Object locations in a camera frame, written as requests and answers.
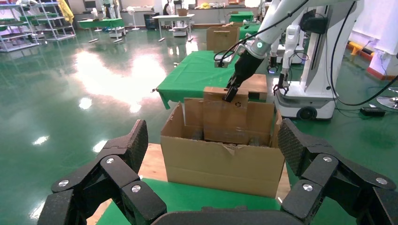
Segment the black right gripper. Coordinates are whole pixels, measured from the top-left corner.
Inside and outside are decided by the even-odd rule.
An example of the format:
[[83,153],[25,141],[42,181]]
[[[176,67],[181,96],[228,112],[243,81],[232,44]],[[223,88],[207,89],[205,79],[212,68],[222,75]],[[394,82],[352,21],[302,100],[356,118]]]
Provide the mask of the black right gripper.
[[241,84],[255,73],[263,61],[263,58],[256,58],[248,50],[244,50],[234,65],[234,73],[226,87],[227,93],[222,99],[226,102],[232,102]]

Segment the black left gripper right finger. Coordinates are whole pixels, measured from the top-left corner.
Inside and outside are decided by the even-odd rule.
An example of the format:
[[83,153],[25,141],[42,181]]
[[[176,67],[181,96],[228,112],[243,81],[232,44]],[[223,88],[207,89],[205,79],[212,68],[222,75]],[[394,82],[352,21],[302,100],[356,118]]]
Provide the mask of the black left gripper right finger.
[[330,198],[359,225],[397,224],[397,186],[388,177],[344,158],[326,140],[301,132],[290,119],[280,124],[278,146],[299,178],[281,211],[308,225]]

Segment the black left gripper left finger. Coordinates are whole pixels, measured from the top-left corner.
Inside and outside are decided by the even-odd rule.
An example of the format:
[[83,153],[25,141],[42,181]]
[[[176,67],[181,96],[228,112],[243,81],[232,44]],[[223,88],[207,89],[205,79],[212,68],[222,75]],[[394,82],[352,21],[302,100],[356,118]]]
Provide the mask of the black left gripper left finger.
[[138,175],[147,148],[146,122],[137,120],[127,135],[108,140],[94,160],[52,185],[38,224],[85,225],[108,199],[130,224],[152,224],[167,206]]

